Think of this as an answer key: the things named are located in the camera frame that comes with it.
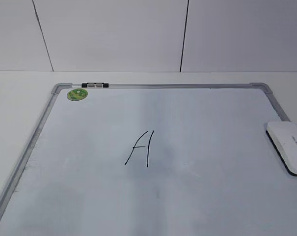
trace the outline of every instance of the white table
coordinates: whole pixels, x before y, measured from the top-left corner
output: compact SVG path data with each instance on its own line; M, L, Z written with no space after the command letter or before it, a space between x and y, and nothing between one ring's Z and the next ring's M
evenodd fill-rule
M57 83L215 84L263 82L297 123L297 73L0 72L0 193Z

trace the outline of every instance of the round sticker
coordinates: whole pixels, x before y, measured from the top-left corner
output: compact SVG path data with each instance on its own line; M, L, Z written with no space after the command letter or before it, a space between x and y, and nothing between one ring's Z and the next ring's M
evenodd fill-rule
M68 92L67 98L71 101L80 101L88 95L87 90L77 88Z

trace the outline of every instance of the white eraser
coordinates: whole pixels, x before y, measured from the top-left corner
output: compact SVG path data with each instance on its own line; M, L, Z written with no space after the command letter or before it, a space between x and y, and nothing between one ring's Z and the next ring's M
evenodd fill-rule
M288 170L297 175L297 125L288 121L271 121L267 131Z

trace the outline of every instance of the panel seam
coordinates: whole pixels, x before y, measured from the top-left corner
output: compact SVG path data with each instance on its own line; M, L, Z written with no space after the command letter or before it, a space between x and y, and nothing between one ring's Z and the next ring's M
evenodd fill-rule
M39 17L38 17L38 13L37 13L37 10L36 10L36 6L35 6L34 0L32 0L32 4L33 4L33 7L34 7L34 11L35 11L35 15L36 15L36 18L37 18L37 22L38 22L38 25L39 25L39 28L40 28L40 31L41 31L41 35L42 35L42 38L44 40L44 44L45 44L46 51L47 51L47 54L48 54L50 66L51 66L52 71L54 71L54 67L52 66L52 63L51 63L51 58L50 58L50 55L49 55L47 43L46 43L46 40L45 40L45 37L44 37L44 33L42 32L42 28L41 28L41 24L40 24L40 21L39 21Z
M184 34L183 34L183 43L182 43L182 52L181 52L180 72L182 72L182 61L183 61L184 43L185 43L185 40L186 40L188 13L189 13L189 0L188 0L188 3L187 3L186 22L185 22L185 25L184 25Z

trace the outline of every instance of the whiteboard frame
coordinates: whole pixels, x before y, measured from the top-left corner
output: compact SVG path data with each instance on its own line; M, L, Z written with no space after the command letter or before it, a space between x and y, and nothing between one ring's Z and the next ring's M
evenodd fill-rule
M250 83L250 84L151 84L151 85L142 85L142 84L110 84L108 88L104 86L104 83L86 83L86 85L94 85L94 87L88 86L88 89L261 89L271 105L279 115L282 121L290 121L280 104L277 102L274 97L272 90L267 84L264 83ZM83 88L83 84L72 84L72 83L60 83L56 84L51 91L51 96L39 118L39 121L36 124L35 129L33 130L29 141L24 147L22 154L20 155L16 166L14 167L9 180L7 181L1 195L0 195L0 221L4 214L7 204L10 201L10 198L18 185L20 177L25 169L25 166L28 162L28 159L31 155L31 152L38 140L38 137L46 123L46 120L50 114L51 109L54 106L54 103L58 97L58 94L62 89L71 89L71 88Z

